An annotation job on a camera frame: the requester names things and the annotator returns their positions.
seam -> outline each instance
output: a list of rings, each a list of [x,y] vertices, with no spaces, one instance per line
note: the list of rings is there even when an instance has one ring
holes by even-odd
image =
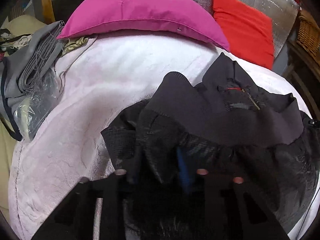
[[[78,33],[81,33],[81,32],[83,32],[83,31],[86,31],[86,30],[89,30],[89,29],[92,29],[92,28],[95,28],[95,27],[98,27],[98,26],[103,25],[103,24],[109,24],[109,23],[113,23],[113,22],[141,21],[141,20],[143,20],[143,21],[148,21],[148,20],[161,20],[161,21],[166,21],[166,22],[172,22],[172,23],[180,24],[180,25],[183,25],[183,26],[185,26],[185,27],[187,27],[187,28],[195,31],[195,32],[198,33],[198,34],[201,34],[201,35],[203,35],[203,36],[206,36],[206,37],[207,37],[210,41],[212,41],[214,44],[217,44],[214,40],[210,39],[207,35],[205,35],[205,34],[199,32],[199,31],[195,30],[194,28],[192,28],[192,27],[190,27],[190,26],[188,26],[188,25],[186,25],[186,24],[184,24],[184,23],[179,23],[179,22],[176,22],[176,21],[173,21],[173,20],[160,19],[160,18],[148,18],[148,19],[145,19],[145,18],[137,18],[137,19],[116,20],[116,21],[103,22],[103,23],[97,24],[97,25],[95,25],[95,26],[92,26],[92,27],[83,29],[83,30],[81,30],[81,31],[78,31],[78,32],[76,32],[76,33],[73,33],[73,34],[71,34],[70,36],[63,36],[62,39],[67,38],[67,37],[71,37],[71,36],[73,36],[73,35],[76,35],[76,34],[78,34]]]
[[[19,215],[19,206],[18,206],[18,191],[17,191],[17,180],[18,180],[18,176],[19,176],[19,170],[20,170],[20,157],[21,157],[21,151],[22,151],[22,147],[23,147],[23,143],[21,145],[21,148],[19,150],[19,158],[18,158],[18,170],[17,170],[17,177],[15,179],[15,193],[16,193],[16,200],[17,200],[17,214],[18,214],[18,220],[19,220],[19,223],[20,223],[20,227],[21,227],[21,231],[22,231],[22,234],[23,234],[23,238],[26,239],[26,236],[24,234],[24,231],[23,231],[23,228],[22,228],[22,223],[21,223],[21,220],[20,220],[20,215]]]

wicker basket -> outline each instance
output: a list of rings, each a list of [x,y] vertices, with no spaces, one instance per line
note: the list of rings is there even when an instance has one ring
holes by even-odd
[[[320,47],[320,29],[312,16],[302,11],[299,16],[300,28],[297,43],[302,46],[318,63]]]

black clip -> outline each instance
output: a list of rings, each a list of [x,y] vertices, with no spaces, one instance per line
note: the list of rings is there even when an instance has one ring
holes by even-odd
[[[317,120],[308,120],[308,125],[311,125],[317,129],[320,129],[320,121],[317,121]]]

patterned cloth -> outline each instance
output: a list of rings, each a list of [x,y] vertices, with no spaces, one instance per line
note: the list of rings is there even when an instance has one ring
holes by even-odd
[[[62,55],[66,55],[68,52],[77,49],[85,44],[87,44],[88,38],[81,37],[81,38],[75,38],[75,39],[68,39],[68,42],[63,47]]]
[[[18,49],[27,46],[32,38],[32,34],[15,36],[7,29],[0,30],[0,52],[7,52],[11,55]]]

pink pillow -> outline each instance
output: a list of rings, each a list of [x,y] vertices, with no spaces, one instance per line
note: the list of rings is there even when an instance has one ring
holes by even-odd
[[[170,31],[229,51],[220,26],[193,0],[85,0],[57,38],[121,29]]]

